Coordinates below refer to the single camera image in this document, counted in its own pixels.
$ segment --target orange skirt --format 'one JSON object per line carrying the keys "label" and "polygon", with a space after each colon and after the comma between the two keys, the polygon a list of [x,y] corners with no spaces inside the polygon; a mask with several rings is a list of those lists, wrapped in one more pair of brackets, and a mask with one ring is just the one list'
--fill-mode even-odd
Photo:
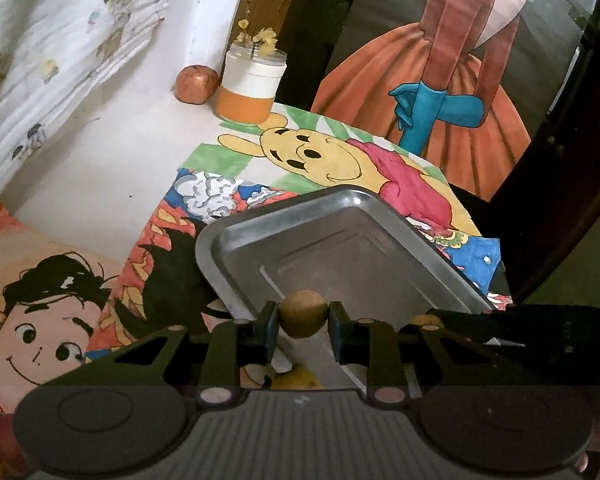
{"label": "orange skirt", "polygon": [[[394,110],[388,93],[422,78],[432,42],[417,23],[396,28],[370,41],[344,60],[321,83],[311,111],[398,144]],[[480,60],[469,54],[449,83],[448,94],[473,94]],[[498,86],[487,117],[477,128],[436,121],[421,156],[446,179],[490,200],[529,145],[518,111]]]}

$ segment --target ribbed black surface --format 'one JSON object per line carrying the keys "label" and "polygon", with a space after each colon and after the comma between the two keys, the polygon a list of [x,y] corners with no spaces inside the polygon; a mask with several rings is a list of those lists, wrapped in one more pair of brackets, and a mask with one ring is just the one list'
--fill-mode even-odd
{"label": "ribbed black surface", "polygon": [[[36,472],[30,480],[58,480]],[[167,459],[125,480],[479,480],[429,448],[409,419],[351,392],[251,392],[202,415]],[[571,470],[546,480],[575,480]]]}

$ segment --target tray rim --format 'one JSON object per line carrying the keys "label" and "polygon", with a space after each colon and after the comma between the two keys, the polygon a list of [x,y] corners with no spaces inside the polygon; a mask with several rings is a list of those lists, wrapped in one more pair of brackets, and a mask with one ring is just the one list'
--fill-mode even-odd
{"label": "tray rim", "polygon": [[354,186],[352,184],[338,184],[337,186],[327,187],[325,189],[319,189],[309,193],[304,193],[302,195],[297,195],[295,197],[287,198],[285,200],[280,200],[273,204],[259,206],[247,211],[241,211],[237,214],[219,218],[211,224],[207,224],[207,226],[204,229],[202,229],[202,231],[200,231],[200,234],[196,237],[195,248],[195,257],[198,263],[198,267],[200,268],[200,271],[202,272],[205,279],[215,290],[218,297],[225,304],[230,314],[233,308],[236,312],[240,312],[240,316],[245,319],[255,318],[254,314],[250,311],[250,309],[247,306],[245,306],[244,300],[240,297],[240,294],[237,294],[233,290],[231,283],[220,271],[215,259],[213,258],[213,245],[216,242],[216,240],[218,240],[222,231],[228,227],[239,224],[241,222],[258,218],[288,208],[290,206],[308,202],[310,200],[321,198],[323,196],[329,196],[332,194],[342,192],[355,192],[365,194],[369,196],[372,200],[378,201],[385,209],[389,211],[391,215],[394,215],[394,217],[400,219],[402,223],[407,225],[412,232],[415,232],[419,236],[419,238],[423,242],[425,242],[432,251],[436,253],[436,256],[442,261],[444,261],[445,265],[449,266],[457,275],[460,276],[460,278],[466,284],[469,285],[471,292],[478,296],[484,303],[485,310],[495,310],[495,306],[493,305],[493,303],[491,303],[491,301],[488,300],[488,298],[482,293],[482,291],[479,290],[461,270],[459,270],[448,258],[445,258],[440,253],[440,251],[436,248],[435,243],[428,240],[404,216],[401,216],[400,213],[398,213],[381,196],[379,196],[378,193],[375,193],[365,187]]}

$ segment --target bear ear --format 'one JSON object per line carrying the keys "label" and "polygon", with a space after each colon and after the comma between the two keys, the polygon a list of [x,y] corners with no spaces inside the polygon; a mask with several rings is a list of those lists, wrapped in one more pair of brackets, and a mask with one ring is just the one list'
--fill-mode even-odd
{"label": "bear ear", "polygon": [[258,124],[258,127],[263,132],[266,132],[272,128],[284,128],[288,122],[288,119],[284,115],[270,114],[266,121],[262,124]]}
{"label": "bear ear", "polygon": [[235,135],[224,134],[218,137],[218,142],[232,152],[243,153],[251,156],[264,156],[262,147],[255,142],[236,137]]}

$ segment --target white curtain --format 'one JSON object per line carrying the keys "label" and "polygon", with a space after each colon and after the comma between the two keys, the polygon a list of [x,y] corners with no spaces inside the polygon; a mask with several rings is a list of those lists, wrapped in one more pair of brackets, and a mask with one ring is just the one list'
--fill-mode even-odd
{"label": "white curtain", "polygon": [[0,193],[91,89],[147,46],[170,0],[0,0]]}

